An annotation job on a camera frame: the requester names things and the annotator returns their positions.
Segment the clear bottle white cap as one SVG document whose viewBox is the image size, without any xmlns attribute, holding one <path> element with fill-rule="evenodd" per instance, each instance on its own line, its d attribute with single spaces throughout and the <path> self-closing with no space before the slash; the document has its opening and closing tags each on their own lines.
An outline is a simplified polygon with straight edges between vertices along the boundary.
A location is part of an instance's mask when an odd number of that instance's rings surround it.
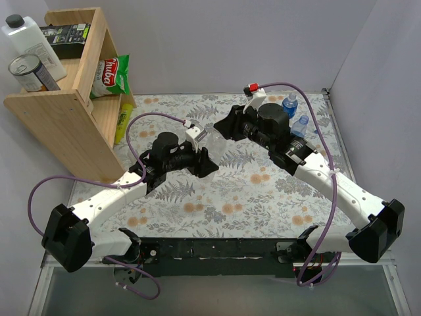
<svg viewBox="0 0 421 316">
<path fill-rule="evenodd" d="M 208 128 L 207 132 L 205 147 L 208 149 L 211 161 L 219 167 L 222 156 L 226 151 L 227 140 L 213 126 Z"/>
</svg>

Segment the blue label crushed bottle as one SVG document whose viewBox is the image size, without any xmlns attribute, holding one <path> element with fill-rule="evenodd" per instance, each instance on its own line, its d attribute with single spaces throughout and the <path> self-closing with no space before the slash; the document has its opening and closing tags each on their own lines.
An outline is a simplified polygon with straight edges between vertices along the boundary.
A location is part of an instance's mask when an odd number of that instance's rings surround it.
<svg viewBox="0 0 421 316">
<path fill-rule="evenodd" d="M 307 126 L 309 123 L 309 117 L 307 115 L 302 115 L 297 121 L 295 121 L 291 127 L 291 133 L 304 138 L 307 131 Z"/>
</svg>

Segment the Pocari Sweat blue label bottle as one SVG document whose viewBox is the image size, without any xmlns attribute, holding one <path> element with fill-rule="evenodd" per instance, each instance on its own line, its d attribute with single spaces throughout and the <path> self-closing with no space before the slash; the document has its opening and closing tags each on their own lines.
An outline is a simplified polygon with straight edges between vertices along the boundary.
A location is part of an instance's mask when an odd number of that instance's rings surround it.
<svg viewBox="0 0 421 316">
<path fill-rule="evenodd" d="M 297 95 L 295 93 L 290 93 L 282 101 L 282 108 L 284 112 L 288 114 L 289 118 L 292 119 L 295 116 L 296 110 L 298 108 Z"/>
</svg>

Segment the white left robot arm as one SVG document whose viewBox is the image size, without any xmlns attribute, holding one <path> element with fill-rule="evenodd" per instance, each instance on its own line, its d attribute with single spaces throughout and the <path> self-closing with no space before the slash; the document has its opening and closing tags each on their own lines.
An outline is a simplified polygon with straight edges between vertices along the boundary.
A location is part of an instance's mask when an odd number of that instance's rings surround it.
<svg viewBox="0 0 421 316">
<path fill-rule="evenodd" d="M 127 204 L 150 194 L 169 172 L 186 169 L 193 176 L 204 178 L 217 171 L 218 165 L 209 157 L 208 149 L 201 146 L 206 135 L 206 131 L 193 127 L 186 131 L 186 140 L 179 143 L 174 133 L 160 133 L 152 148 L 142 153 L 111 188 L 70 207 L 56 206 L 42 246 L 69 273 L 91 258 L 136 263 L 141 254 L 141 238 L 127 228 L 100 233 L 101 225 Z"/>
</svg>

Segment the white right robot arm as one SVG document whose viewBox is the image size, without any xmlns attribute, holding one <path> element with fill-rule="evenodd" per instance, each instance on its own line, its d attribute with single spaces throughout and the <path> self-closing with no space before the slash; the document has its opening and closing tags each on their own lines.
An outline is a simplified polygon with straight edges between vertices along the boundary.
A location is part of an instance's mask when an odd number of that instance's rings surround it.
<svg viewBox="0 0 421 316">
<path fill-rule="evenodd" d="M 267 149 L 270 160 L 291 176 L 312 186 L 351 220 L 351 228 L 311 226 L 296 240 L 288 253 L 304 261 L 321 253 L 354 253 L 362 260 L 377 263 L 401 235 L 405 207 L 393 199 L 384 201 L 359 187 L 340 172 L 332 172 L 315 146 L 292 134 L 289 117 L 275 103 L 252 107 L 234 105 L 228 116 L 214 124 L 227 140 L 249 139 Z"/>
</svg>

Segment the white bottle black cap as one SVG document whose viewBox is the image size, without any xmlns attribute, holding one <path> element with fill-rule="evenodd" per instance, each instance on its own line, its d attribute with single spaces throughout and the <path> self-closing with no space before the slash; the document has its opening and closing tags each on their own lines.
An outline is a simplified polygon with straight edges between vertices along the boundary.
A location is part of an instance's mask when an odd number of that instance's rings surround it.
<svg viewBox="0 0 421 316">
<path fill-rule="evenodd" d="M 66 69 L 33 18 L 12 14 L 5 22 L 1 30 L 21 55 L 37 55 L 55 81 L 66 77 Z"/>
</svg>

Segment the floral patterned table mat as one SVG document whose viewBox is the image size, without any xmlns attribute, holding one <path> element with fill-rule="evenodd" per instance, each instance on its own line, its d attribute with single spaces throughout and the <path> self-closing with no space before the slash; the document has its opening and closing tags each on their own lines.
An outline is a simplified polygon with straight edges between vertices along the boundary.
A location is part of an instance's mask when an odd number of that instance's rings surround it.
<svg viewBox="0 0 421 316">
<path fill-rule="evenodd" d="M 208 129 L 240 94 L 138 95 L 130 137 L 114 150 L 125 167 L 127 151 L 149 149 L 161 132 L 184 140 L 180 119 Z M 218 172 L 198 179 L 187 171 L 171 172 L 151 194 L 127 204 L 99 231 L 128 228 L 143 237 L 295 238 L 307 227 L 323 225 L 331 203 L 315 189 L 276 167 L 260 146 L 248 140 L 228 142 Z"/>
</svg>

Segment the yellow marker tube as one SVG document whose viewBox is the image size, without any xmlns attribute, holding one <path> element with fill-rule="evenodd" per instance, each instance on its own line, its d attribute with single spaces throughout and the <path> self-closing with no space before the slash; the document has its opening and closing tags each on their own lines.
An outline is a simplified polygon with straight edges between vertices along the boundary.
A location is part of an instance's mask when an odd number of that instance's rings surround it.
<svg viewBox="0 0 421 316">
<path fill-rule="evenodd" d="M 114 135 L 114 145 L 118 145 L 124 137 L 133 108 L 133 105 L 130 103 L 125 103 L 121 106 Z"/>
</svg>

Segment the wooden shelf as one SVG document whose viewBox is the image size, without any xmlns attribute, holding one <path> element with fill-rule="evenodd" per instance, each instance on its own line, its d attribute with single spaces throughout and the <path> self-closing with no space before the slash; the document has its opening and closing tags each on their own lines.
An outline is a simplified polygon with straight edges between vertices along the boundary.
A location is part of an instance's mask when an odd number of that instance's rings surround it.
<svg viewBox="0 0 421 316">
<path fill-rule="evenodd" d="M 6 96 L 4 105 L 74 176 L 114 182 L 125 172 L 113 150 L 119 110 L 136 103 L 132 93 L 89 97 L 97 63 L 118 56 L 103 10 L 49 11 L 45 22 L 90 23 L 82 56 L 63 62 L 67 75 L 58 91 L 21 91 Z"/>
</svg>

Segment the green white snack bag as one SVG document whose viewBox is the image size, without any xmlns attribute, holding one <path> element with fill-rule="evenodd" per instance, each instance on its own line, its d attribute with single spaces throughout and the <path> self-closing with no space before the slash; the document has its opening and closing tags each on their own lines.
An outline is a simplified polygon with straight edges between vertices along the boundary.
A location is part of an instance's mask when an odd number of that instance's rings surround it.
<svg viewBox="0 0 421 316">
<path fill-rule="evenodd" d="M 89 97 L 96 99 L 106 95 L 129 94 L 129 55 L 100 60 L 97 65 Z"/>
</svg>

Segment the black green box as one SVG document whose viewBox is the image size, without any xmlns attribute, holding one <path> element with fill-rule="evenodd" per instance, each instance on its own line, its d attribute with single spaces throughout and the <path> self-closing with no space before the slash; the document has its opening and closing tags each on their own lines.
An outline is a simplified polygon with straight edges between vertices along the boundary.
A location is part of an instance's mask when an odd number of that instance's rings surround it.
<svg viewBox="0 0 421 316">
<path fill-rule="evenodd" d="M 79 59 L 82 56 L 91 24 L 81 23 L 62 26 L 44 26 L 41 31 L 57 57 Z"/>
</svg>

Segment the metal tin can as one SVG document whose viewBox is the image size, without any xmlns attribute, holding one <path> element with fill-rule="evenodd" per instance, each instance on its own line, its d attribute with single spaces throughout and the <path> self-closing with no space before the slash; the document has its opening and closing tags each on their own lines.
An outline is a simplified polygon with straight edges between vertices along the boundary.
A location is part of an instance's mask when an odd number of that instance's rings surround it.
<svg viewBox="0 0 421 316">
<path fill-rule="evenodd" d="M 16 57 L 9 63 L 8 70 L 27 92 L 60 90 L 37 55 L 25 54 Z"/>
</svg>

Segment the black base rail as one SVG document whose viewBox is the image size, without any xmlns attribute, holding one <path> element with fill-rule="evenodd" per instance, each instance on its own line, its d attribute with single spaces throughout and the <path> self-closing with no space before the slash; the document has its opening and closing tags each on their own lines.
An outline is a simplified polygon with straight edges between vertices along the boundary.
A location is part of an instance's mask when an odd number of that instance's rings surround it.
<svg viewBox="0 0 421 316">
<path fill-rule="evenodd" d="M 144 238 L 136 263 L 154 277 L 273 276 L 294 278 L 311 252 L 303 237 Z"/>
</svg>

